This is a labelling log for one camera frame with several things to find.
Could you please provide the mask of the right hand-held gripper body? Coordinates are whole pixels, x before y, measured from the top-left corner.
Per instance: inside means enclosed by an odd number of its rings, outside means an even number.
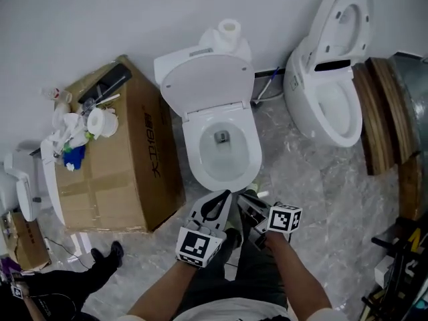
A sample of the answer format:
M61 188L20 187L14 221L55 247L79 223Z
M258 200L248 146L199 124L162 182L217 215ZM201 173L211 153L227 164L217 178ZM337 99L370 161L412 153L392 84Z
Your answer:
M273 231L291 235L300 225L302 208L291 205L276 205L260 208L248 205L243 208L249 223L249 240L259 249L265 248L266 232Z

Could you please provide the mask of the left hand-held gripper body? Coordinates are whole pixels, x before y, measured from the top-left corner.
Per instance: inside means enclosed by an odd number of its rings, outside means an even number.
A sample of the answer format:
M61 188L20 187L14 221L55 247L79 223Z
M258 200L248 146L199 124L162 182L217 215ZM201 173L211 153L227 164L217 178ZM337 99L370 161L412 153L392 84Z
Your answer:
M226 240L225 228L232 202L229 190L215 191L196 200L175 248L178 260L204 268Z

